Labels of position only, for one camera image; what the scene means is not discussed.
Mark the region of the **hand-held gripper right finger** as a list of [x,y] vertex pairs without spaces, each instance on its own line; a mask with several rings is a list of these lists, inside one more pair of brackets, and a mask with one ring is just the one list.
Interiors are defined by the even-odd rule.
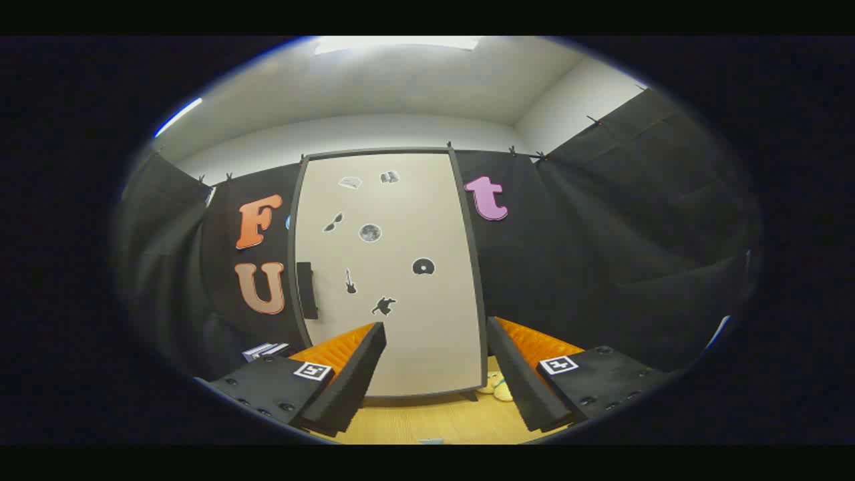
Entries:
[[488,319],[488,344],[529,430],[607,416],[669,380],[613,347],[579,348],[501,317]]

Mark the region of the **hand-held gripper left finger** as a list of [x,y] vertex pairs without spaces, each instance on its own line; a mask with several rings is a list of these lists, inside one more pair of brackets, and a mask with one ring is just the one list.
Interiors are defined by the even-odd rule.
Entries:
[[272,426],[336,436],[363,405],[385,347],[383,323],[368,323],[291,355],[268,349],[208,390]]

